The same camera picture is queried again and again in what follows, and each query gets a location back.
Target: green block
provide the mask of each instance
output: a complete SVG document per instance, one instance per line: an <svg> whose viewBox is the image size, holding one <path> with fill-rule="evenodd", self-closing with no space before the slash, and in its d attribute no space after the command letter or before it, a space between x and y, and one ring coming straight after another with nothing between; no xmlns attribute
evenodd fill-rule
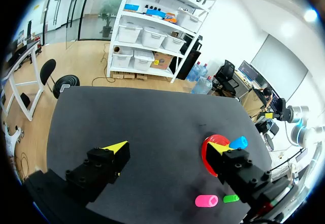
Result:
<svg viewBox="0 0 325 224"><path fill-rule="evenodd" d="M226 195L225 197L223 197L224 203L230 203L235 201L239 201L239 197L237 195Z"/></svg>

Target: computer monitor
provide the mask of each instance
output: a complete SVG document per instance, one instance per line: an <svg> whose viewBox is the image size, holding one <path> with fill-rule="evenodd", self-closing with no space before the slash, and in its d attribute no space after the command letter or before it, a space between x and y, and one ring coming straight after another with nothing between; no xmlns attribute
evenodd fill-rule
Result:
<svg viewBox="0 0 325 224"><path fill-rule="evenodd" d="M250 81L253 81L258 76L258 73L248 64L246 61L243 61L238 68Z"/></svg>
<svg viewBox="0 0 325 224"><path fill-rule="evenodd" d="M268 82L265 80L265 78L258 74L258 76L255 78L255 82L262 88L265 86L265 84L268 84Z"/></svg>
<svg viewBox="0 0 325 224"><path fill-rule="evenodd" d="M271 108L272 108L272 110L274 111L274 112L276 112L277 111L277 109L276 109L276 103L278 102L278 99L280 98L279 97L279 95L274 91L274 90L272 90L272 94L273 94L273 98L272 98L272 101L271 101L271 103L270 103L270 106L271 106Z"/></svg>

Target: potted plant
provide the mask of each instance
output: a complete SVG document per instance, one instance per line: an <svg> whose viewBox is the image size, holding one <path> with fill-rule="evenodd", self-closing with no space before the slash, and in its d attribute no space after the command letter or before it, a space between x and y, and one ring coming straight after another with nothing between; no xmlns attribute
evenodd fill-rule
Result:
<svg viewBox="0 0 325 224"><path fill-rule="evenodd" d="M112 15L116 16L118 8L122 0L109 0L103 3L103 6L100 10L100 16L103 20L106 21L106 25L103 26L103 38L107 38L110 34L112 27L110 26Z"/></svg>

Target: pink cylinder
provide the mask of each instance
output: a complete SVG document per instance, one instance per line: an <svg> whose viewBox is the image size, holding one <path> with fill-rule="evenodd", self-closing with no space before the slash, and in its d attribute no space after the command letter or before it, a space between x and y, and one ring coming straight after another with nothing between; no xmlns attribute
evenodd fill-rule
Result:
<svg viewBox="0 0 325 224"><path fill-rule="evenodd" d="M195 205L198 207L213 207L218 204L216 195L199 195L195 199Z"/></svg>

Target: water bottle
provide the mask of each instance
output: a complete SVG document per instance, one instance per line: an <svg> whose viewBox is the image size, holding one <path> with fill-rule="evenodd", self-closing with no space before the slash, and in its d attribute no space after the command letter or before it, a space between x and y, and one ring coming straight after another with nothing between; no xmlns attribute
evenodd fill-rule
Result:
<svg viewBox="0 0 325 224"><path fill-rule="evenodd" d="M208 94L208 92L212 89L211 76L208 78L200 77L191 93L197 94Z"/></svg>
<svg viewBox="0 0 325 224"><path fill-rule="evenodd" d="M200 70L200 62L198 61L198 63L192 67L191 71L189 71L186 79L190 82L194 82L196 77L199 75Z"/></svg>
<svg viewBox="0 0 325 224"><path fill-rule="evenodd" d="M203 67L200 67L201 68L200 75L197 76L197 78L195 79L195 81L198 81L200 77L205 77L207 75L207 73L208 73L207 65L208 64L205 63L205 65Z"/></svg>

